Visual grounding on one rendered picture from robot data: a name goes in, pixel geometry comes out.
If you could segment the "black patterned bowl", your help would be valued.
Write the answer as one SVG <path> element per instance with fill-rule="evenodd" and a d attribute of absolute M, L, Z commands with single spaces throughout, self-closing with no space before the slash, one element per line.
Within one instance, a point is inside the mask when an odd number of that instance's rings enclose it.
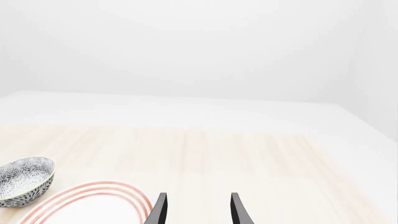
<path fill-rule="evenodd" d="M 50 188 L 55 163 L 47 157 L 28 157 L 0 167 L 0 208 L 20 208 L 37 201 Z"/>

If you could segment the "white plate with red rings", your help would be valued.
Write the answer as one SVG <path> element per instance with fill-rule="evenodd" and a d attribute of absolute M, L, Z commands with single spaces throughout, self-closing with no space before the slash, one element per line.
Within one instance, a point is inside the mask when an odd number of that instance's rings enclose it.
<path fill-rule="evenodd" d="M 137 186 L 97 180 L 55 193 L 16 224 L 144 224 L 153 206 Z"/>

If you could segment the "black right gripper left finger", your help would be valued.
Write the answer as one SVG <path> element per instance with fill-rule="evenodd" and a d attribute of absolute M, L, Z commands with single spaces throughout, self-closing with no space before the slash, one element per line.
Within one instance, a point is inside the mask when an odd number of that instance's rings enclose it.
<path fill-rule="evenodd" d="M 162 192 L 144 224 L 165 224 L 167 218 L 167 194 Z"/>

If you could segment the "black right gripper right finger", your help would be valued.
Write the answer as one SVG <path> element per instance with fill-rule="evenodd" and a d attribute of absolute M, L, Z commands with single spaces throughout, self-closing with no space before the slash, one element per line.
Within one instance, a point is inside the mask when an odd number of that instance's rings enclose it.
<path fill-rule="evenodd" d="M 230 210 L 233 224 L 254 224 L 236 192 L 231 194 Z"/>

